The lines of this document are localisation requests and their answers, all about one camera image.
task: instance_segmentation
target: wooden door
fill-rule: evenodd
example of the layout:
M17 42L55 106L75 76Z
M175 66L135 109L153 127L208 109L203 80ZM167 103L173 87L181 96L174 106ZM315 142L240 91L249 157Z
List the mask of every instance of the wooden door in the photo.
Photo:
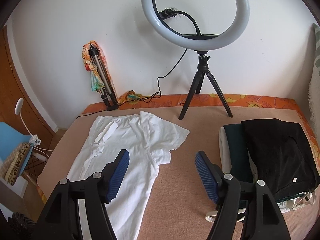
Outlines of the wooden door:
M32 134L41 139L41 148L48 149L55 134L32 104L15 71L8 46L6 27L0 32L0 122L5 122L22 134L28 135L20 116L14 109L19 98L24 99L21 114Z

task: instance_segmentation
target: white wall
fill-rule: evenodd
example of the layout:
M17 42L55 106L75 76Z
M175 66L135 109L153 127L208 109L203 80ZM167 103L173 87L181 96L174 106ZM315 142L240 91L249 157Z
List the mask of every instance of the white wall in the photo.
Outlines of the white wall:
M159 10L191 14L202 33L221 33L233 21L234 0L156 0ZM301 0L249 0L247 29L233 44L210 51L210 70L224 93L294 98L308 112L315 19ZM168 20L182 33L194 32L185 17ZM52 120L68 127L88 104L91 92L81 51L90 40L103 48L120 95L150 95L183 48L159 36L143 15L140 0L23 0L12 14L12 33L25 76ZM188 51L177 69L161 80L164 94L188 92L197 54ZM212 93L208 80L202 93Z
M20 78L20 81L23 85L23 88L27 92L30 100L38 110L38 112L41 114L41 116L44 118L44 120L47 122L47 124L51 127L52 130L57 131L58 127L56 123L51 119L50 115L47 113L47 111L44 109L40 101L38 100L36 94L34 93L33 89L30 86L30 83L24 73L24 70L22 68L22 65L20 63L18 54L17 54L17 49L14 43L13 39L13 32L12 32L12 17L10 16L9 19L7 20L6 23L7 26L7 34L8 34L8 43L10 46L10 54L14 63L14 67L17 71L17 74Z

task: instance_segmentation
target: black tripod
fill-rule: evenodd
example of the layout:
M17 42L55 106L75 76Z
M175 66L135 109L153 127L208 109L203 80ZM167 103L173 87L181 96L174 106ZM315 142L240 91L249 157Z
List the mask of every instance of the black tripod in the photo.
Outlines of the black tripod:
M227 103L226 99L224 98L217 81L215 80L215 78L211 74L211 72L209 71L208 60L210 59L210 57L207 57L205 55L205 54L207 54L207 51L197 51L197 53L200 54L199 55L198 71L197 71L195 77L193 78L187 99L186 99L184 106L182 108L182 111L180 113L179 120L182 120L184 118L184 115L186 114L186 112L188 110L188 107L189 107L190 102L193 98L193 95L200 94L200 90L202 87L202 83L203 83L203 79L204 79L205 74L207 75L212 86L214 87L215 91L217 92L224 108L226 109L226 111L228 113L228 116L233 117L231 110L230 110L230 107L228 106L228 103Z

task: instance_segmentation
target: ring light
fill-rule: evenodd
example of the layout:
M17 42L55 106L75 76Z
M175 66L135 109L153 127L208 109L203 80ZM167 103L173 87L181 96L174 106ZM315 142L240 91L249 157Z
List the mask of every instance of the ring light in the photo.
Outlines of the ring light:
M194 40L177 33L161 19L155 0L141 0L141 3L147 20L162 37L180 47L197 51L220 49L234 42L245 30L250 15L248 0L236 0L236 17L225 32L215 38Z

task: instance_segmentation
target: beige blanket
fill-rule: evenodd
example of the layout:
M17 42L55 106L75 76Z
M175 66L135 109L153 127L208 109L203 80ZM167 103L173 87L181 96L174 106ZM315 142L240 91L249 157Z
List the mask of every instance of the beige blanket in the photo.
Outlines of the beige blanket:
M295 110L237 106L231 107L231 110L233 118L226 115L222 106L190 107L182 121L178 120L181 107L129 109L79 117L51 154L38 177L38 185L49 197L59 180L67 176L98 115L150 112L190 130L190 134L179 149L171 152L171 163L160 165L138 239L206 239L212 223L205 220L205 214L213 211L215 205L207 197L197 173L194 162L196 152L205 151L212 163L221 166L218 133L224 124L257 118L301 123ZM302 240L312 228L319 215L319 199L313 206L284 214L292 240ZM233 239L240 238L241 230L242 223L237 223Z

